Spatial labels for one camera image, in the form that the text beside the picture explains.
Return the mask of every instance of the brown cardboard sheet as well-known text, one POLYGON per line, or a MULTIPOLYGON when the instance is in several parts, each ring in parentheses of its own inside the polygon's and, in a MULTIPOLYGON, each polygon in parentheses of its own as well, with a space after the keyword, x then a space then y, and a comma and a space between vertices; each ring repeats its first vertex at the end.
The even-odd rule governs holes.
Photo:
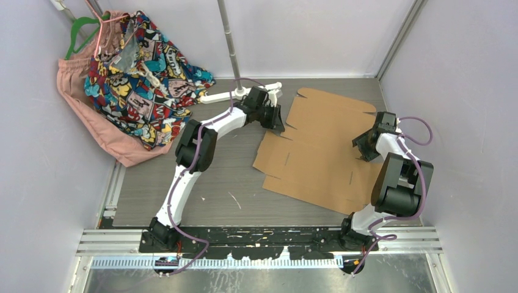
POLYGON ((370 202, 381 164, 359 159, 351 140, 370 129, 375 107, 314 89, 299 89, 286 131, 267 132, 254 167, 263 188, 350 214, 370 202))

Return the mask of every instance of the pink pants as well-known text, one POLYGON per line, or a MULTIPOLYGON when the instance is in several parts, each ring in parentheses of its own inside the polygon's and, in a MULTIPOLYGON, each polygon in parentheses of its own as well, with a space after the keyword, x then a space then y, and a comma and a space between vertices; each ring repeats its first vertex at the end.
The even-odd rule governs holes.
MULTIPOLYGON (((122 12, 111 12, 113 17, 122 12)), ((114 52, 120 44, 121 31, 117 21, 103 26, 101 50, 114 52)), ((110 121, 95 111, 92 102, 84 93, 84 81, 90 67, 90 59, 95 50, 97 35, 81 52, 70 60, 59 59, 57 90, 65 98, 84 126, 90 131, 99 146, 114 156, 125 167, 136 165, 160 154, 166 154, 172 143, 146 150, 140 141, 117 129, 110 121)))

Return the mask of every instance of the flattened cardboard box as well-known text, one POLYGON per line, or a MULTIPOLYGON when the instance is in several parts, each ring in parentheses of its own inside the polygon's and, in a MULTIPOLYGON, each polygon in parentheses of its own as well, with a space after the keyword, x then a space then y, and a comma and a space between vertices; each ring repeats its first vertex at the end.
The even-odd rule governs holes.
POLYGON ((263 188, 344 214, 361 210, 382 164, 360 160, 352 140, 372 128, 376 108, 320 90, 298 94, 286 131, 267 132, 257 151, 263 188))

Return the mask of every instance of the clothing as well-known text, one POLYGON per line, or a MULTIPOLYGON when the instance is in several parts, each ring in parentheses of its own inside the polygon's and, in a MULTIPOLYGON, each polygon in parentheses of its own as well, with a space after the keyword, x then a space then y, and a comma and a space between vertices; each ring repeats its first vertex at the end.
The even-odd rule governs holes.
MULTIPOLYGON (((114 17, 122 16, 122 12, 111 11, 114 17)), ((101 45, 103 51, 115 52, 121 41, 122 31, 116 22, 103 26, 101 33, 101 45)), ((95 141, 102 149, 114 156, 125 167, 130 167, 166 154, 171 148, 171 143, 159 146, 151 151, 142 147, 140 140, 121 132, 115 125, 96 112, 91 100, 84 91, 85 78, 90 71, 91 57, 95 50, 94 41, 70 60, 58 61, 57 90, 63 96, 74 113, 86 126, 95 141)))
POLYGON ((197 104, 214 79, 190 65, 143 12, 119 25, 120 49, 92 58, 85 92, 100 114, 152 150, 178 135, 191 115, 184 107, 197 104))

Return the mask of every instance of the white wall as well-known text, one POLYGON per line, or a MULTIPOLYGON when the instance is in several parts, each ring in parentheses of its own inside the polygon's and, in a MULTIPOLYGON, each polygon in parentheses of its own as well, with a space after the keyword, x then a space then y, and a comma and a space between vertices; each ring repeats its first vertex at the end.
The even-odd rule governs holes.
POLYGON ((49 1, 7 1, 2 11, 0 291, 65 292, 114 160, 56 89, 70 23, 49 1))
POLYGON ((517 1, 428 1, 382 80, 391 111, 435 130, 415 148, 436 168, 424 219, 458 292, 516 292, 517 48, 517 1))
MULTIPOLYGON (((226 0, 242 76, 375 76, 414 0, 226 0)), ((233 76, 216 0, 100 0, 143 10, 190 62, 233 76)))

